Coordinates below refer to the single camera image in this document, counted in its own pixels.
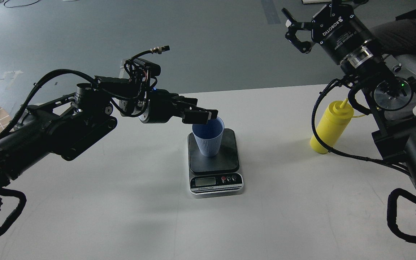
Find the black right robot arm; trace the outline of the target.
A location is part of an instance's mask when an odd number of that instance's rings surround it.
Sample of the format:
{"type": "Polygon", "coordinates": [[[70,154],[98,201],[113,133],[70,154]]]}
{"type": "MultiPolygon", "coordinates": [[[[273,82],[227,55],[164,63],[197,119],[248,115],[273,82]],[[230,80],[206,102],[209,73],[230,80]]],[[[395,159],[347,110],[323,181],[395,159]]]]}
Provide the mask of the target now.
{"type": "MultiPolygon", "coordinates": [[[[286,9],[288,28],[285,38],[301,53],[309,53],[314,44],[320,45],[332,60],[345,72],[342,79],[333,79],[320,92],[312,110],[313,137],[325,152],[370,161],[409,176],[416,191],[416,78],[403,79],[395,76],[382,56],[380,45],[373,34],[355,16],[354,9],[365,1],[355,0],[345,4],[333,0],[320,9],[310,22],[298,22],[286,9]],[[341,135],[336,105],[329,105],[317,131],[315,115],[323,98],[334,87],[348,87],[349,93],[341,106],[351,105],[364,115],[372,115],[378,131],[372,133],[374,143],[382,159],[372,159],[341,152],[329,140],[323,140],[324,131],[341,135]]],[[[398,238],[416,244],[416,236],[408,235],[397,225],[397,200],[403,196],[416,204],[416,195],[396,188],[387,202],[387,225],[398,238]]]]}

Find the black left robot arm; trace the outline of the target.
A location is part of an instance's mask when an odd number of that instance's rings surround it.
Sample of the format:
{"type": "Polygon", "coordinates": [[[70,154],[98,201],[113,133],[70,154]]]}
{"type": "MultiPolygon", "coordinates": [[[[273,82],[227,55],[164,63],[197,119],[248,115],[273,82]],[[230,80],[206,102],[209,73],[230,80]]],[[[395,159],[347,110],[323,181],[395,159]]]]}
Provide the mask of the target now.
{"type": "Polygon", "coordinates": [[[169,46],[155,47],[123,62],[129,78],[91,77],[70,69],[45,74],[28,95],[9,124],[0,133],[0,209],[3,196],[19,200],[0,226],[0,237],[21,215],[26,196],[7,189],[11,181],[46,155],[60,155],[72,161],[105,137],[117,126],[113,109],[123,117],[138,117],[145,124],[163,124],[180,117],[184,124],[206,125],[218,110],[198,107],[196,98],[157,89],[161,67],[142,59],[147,54],[162,54],[169,46]],[[76,91],[41,105],[30,105],[35,94],[50,80],[73,74],[85,80],[76,91]]]}

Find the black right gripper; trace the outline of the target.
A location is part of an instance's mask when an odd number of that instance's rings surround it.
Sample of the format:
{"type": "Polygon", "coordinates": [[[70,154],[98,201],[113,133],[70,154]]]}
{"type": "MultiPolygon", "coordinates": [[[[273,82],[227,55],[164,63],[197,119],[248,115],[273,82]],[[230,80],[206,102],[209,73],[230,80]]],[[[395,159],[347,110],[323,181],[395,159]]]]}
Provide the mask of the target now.
{"type": "Polygon", "coordinates": [[[374,40],[372,33],[354,14],[354,9],[366,3],[368,0],[332,0],[312,17],[311,22],[298,22],[287,8],[282,8],[287,18],[285,38],[302,54],[310,53],[318,43],[332,61],[340,65],[353,51],[374,40]],[[299,40],[298,31],[312,32],[310,40],[299,40]]]}

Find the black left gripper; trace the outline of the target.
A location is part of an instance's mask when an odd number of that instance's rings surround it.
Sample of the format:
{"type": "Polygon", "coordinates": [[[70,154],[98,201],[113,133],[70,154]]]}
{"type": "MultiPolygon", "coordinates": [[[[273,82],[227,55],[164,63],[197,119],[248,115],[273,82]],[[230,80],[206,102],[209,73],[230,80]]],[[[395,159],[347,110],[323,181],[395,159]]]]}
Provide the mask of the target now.
{"type": "Polygon", "coordinates": [[[139,116],[144,124],[167,123],[172,117],[182,118],[188,125],[206,125],[218,116],[218,110],[197,107],[198,99],[171,93],[164,89],[152,89],[145,112],[139,116]]]}

